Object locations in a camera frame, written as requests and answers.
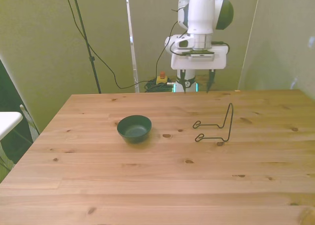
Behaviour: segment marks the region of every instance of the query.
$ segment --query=wood knot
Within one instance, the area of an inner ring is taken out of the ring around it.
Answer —
[[[185,160],[185,163],[194,163],[192,160]]]
[[[247,124],[252,124],[252,121],[251,120],[248,120],[247,118],[240,118],[244,123],[247,123]]]
[[[138,166],[137,163],[126,163],[125,165],[128,166],[128,167],[136,167],[136,166]]]
[[[89,210],[88,210],[88,214],[91,215],[92,213],[94,213],[96,210],[95,207],[91,207]]]
[[[245,175],[241,174],[241,175],[232,175],[232,177],[245,177]]]
[[[163,134],[163,137],[164,137],[164,138],[171,138],[172,135],[170,135],[170,134]]]
[[[285,106],[285,105],[280,105],[283,109],[287,109],[287,110],[290,110],[290,108],[288,106]]]

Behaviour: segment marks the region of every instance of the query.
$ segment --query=pole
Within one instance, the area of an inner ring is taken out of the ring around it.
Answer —
[[[99,82],[98,82],[98,78],[97,78],[97,74],[96,74],[96,69],[95,69],[95,65],[94,65],[95,58],[91,54],[90,45],[89,45],[89,42],[88,42],[87,34],[85,32],[85,29],[84,29],[84,24],[83,24],[83,20],[82,20],[80,8],[79,8],[78,0],[74,0],[74,2],[75,2],[75,6],[77,8],[78,15],[79,15],[79,19],[80,19],[82,32],[83,32],[83,36],[84,36],[84,39],[85,39],[85,43],[87,45],[87,49],[88,49],[88,52],[89,52],[89,59],[90,59],[91,65],[92,65],[92,69],[93,69],[93,73],[94,73],[94,77],[95,77],[98,93],[101,94],[102,92],[100,90],[100,86],[99,86]]]

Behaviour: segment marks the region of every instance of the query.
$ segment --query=white table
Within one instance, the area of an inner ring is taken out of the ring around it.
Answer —
[[[23,119],[19,112],[0,112],[0,140]]]

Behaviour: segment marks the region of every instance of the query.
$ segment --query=wooden tabletop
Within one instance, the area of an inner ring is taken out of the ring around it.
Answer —
[[[196,143],[227,136],[192,125],[221,124],[230,102],[230,141]],[[116,125],[136,114],[153,128],[129,145]],[[312,206],[315,103],[300,91],[71,96],[0,184],[1,225],[297,225]]]

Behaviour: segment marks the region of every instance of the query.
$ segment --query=black cable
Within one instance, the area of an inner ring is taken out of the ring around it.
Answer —
[[[228,45],[228,43],[225,43],[223,41],[211,41],[211,44],[213,44],[213,45],[223,45],[223,44],[225,44],[228,47],[227,54],[230,52],[230,46]]]
[[[77,24],[77,22],[76,22],[76,20],[75,20],[75,16],[74,16],[74,13],[73,13],[73,9],[72,9],[70,0],[67,0],[67,1],[68,1],[70,10],[71,10],[71,14],[72,14],[72,18],[73,18],[73,21],[74,21],[74,23],[75,23],[75,26],[77,27],[77,29],[78,29],[78,31],[80,32],[81,36],[85,39],[83,33],[81,32],[81,30],[80,30],[80,28],[79,28],[79,26],[78,26],[78,24]],[[107,65],[107,63],[106,63],[103,59],[100,58],[100,56],[94,51],[94,49],[92,48],[92,46],[91,46],[89,43],[88,43],[88,45],[89,45],[90,49],[92,50],[92,52],[99,58],[99,60],[101,60],[101,62],[104,63],[104,64],[107,66],[107,68],[112,72],[112,74],[113,74],[113,76],[114,76],[115,84],[116,84],[116,86],[117,86],[119,89],[127,89],[127,88],[130,88],[130,87],[136,86],[136,85],[138,85],[139,83],[148,82],[148,81],[140,81],[140,82],[137,82],[137,83],[135,83],[135,84],[133,84],[133,85],[131,85],[131,86],[128,86],[128,87],[120,87],[120,86],[118,85],[118,83],[117,83],[117,79],[116,79],[116,75],[115,75],[114,71]]]
[[[168,39],[167,44],[165,45],[165,47],[163,48],[161,54],[159,55],[159,57],[158,57],[158,59],[157,59],[157,64],[156,64],[156,78],[158,77],[158,61],[159,61],[159,59],[161,58],[161,56],[162,56],[164,50],[165,50],[166,47],[168,46],[169,41],[171,40],[172,32],[173,32],[173,29],[174,29],[174,27],[176,26],[176,24],[177,24],[177,21],[174,23],[174,25],[173,25],[173,27],[172,27],[172,29],[171,29],[171,32],[170,32],[170,34],[169,34],[169,39]]]
[[[179,10],[181,10],[181,9],[184,9],[185,7],[181,7],[181,8],[179,8],[178,10],[174,10],[174,9],[171,9],[172,11],[174,11],[174,12],[178,12]]]
[[[154,78],[150,80],[145,86],[144,89],[146,93],[151,92],[172,92],[173,87],[171,85],[167,85],[166,83],[156,84],[157,79]]]
[[[185,31],[179,38],[181,38],[183,35],[185,35],[187,33],[187,31]],[[175,44],[175,42],[173,42],[171,44],[171,47],[169,48],[169,50],[171,51],[172,54],[178,55],[178,56],[187,56],[186,54],[177,54],[172,50],[173,45]]]

